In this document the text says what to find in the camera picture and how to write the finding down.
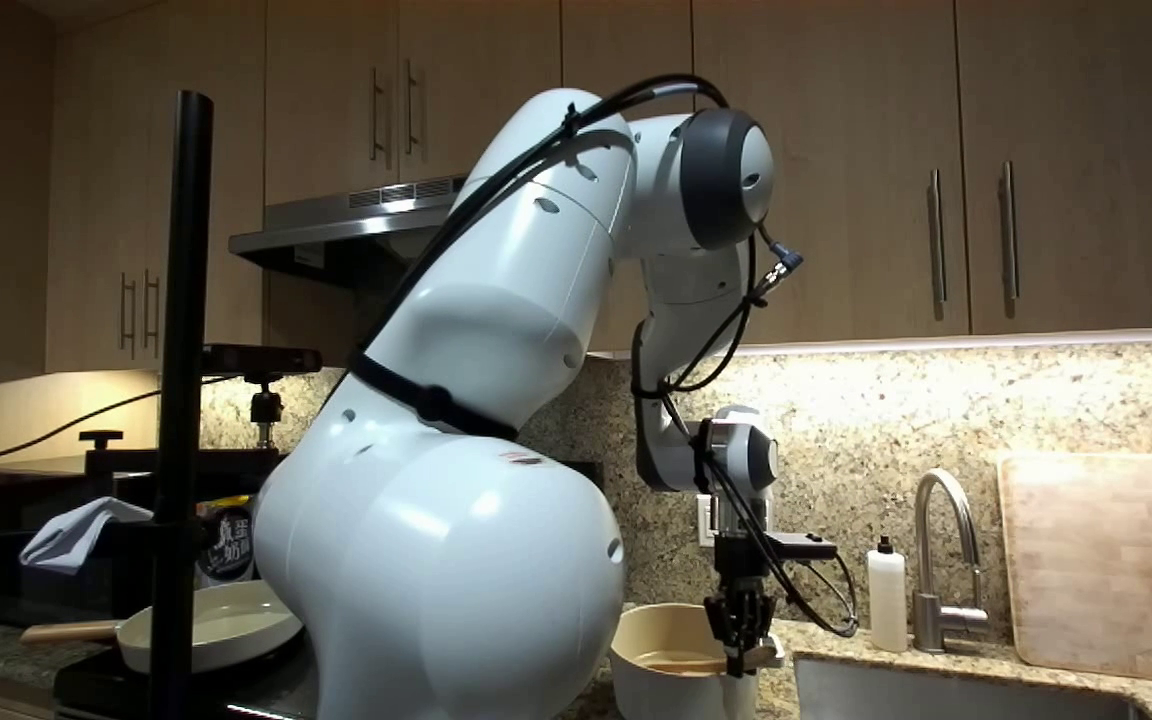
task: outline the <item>range hood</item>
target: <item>range hood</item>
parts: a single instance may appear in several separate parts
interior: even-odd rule
[[[455,202],[465,177],[385,183],[370,193],[266,202],[258,230],[228,249],[266,273],[288,273],[347,292],[397,286],[426,236]]]

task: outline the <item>towel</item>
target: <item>towel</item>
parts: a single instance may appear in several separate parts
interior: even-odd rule
[[[18,550],[22,566],[54,571],[54,575],[77,575],[105,525],[151,525],[151,507],[115,499],[115,494],[94,494],[70,510],[51,514]]]

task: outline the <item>faucet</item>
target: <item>faucet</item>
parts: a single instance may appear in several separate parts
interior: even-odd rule
[[[928,505],[930,488],[944,488],[954,529],[960,529],[960,550],[971,571],[971,602],[939,602],[930,586],[930,550],[928,550]],[[914,488],[914,541],[919,541],[919,584],[913,596],[913,637],[924,650],[944,650],[944,637],[993,637],[993,618],[980,599],[980,549],[974,549],[974,525],[968,491],[954,475],[944,468],[930,468]]]

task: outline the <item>cabinet handle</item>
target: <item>cabinet handle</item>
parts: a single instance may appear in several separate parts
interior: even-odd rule
[[[1005,230],[1005,313],[1020,309],[1020,208],[1016,208],[1016,164],[1001,169],[1001,230]]]
[[[370,66],[370,164],[378,155],[385,155],[385,164],[390,164],[390,108],[386,108],[378,66]]]
[[[937,319],[944,319],[944,313],[946,313],[946,259],[944,259],[939,169],[928,171],[928,244],[930,244],[930,309],[937,309]]]
[[[411,61],[404,61],[404,83],[408,83],[408,155],[424,142],[424,81]]]
[[[140,319],[142,319],[140,351],[142,354],[160,351],[160,323],[162,323],[160,298],[162,298],[162,282],[151,273],[142,273],[142,313],[140,313]]]
[[[121,351],[135,354],[135,279],[121,273]]]

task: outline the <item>black strap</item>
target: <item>black strap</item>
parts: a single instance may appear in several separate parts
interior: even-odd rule
[[[445,385],[411,385],[408,375],[375,363],[369,351],[355,351],[350,366],[355,378],[370,385],[375,390],[408,405],[426,425],[447,425],[466,434],[503,434],[514,438],[518,432],[496,417],[455,405]]]

